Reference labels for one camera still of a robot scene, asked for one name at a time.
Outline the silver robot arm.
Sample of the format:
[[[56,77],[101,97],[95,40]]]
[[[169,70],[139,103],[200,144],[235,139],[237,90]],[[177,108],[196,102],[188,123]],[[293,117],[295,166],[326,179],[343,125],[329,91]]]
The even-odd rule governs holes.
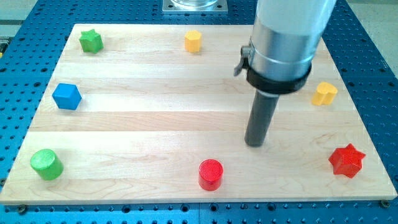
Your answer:
[[[259,0],[248,45],[234,75],[247,71],[257,90],[283,95],[301,89],[336,0]]]

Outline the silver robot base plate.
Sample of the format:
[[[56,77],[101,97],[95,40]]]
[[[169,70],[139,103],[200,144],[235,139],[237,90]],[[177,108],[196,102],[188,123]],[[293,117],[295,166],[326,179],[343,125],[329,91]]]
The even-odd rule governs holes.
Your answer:
[[[164,14],[227,13],[227,0],[163,0]]]

